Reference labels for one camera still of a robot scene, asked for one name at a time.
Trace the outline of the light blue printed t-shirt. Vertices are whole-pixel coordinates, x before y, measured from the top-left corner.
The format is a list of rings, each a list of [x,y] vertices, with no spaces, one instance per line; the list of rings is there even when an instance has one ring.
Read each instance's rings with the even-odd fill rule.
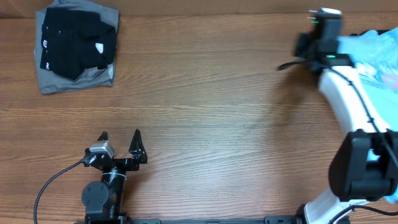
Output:
[[[352,58],[378,115],[397,131],[397,29],[369,30],[339,41],[339,53]]]

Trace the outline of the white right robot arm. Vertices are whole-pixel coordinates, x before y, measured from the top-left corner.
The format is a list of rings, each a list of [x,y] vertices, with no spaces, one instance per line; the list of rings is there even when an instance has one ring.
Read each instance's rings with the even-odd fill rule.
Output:
[[[297,63],[318,76],[343,132],[328,188],[305,204],[300,223],[348,223],[348,214],[384,198],[397,202],[397,30],[342,36],[342,13],[312,13],[299,36]]]

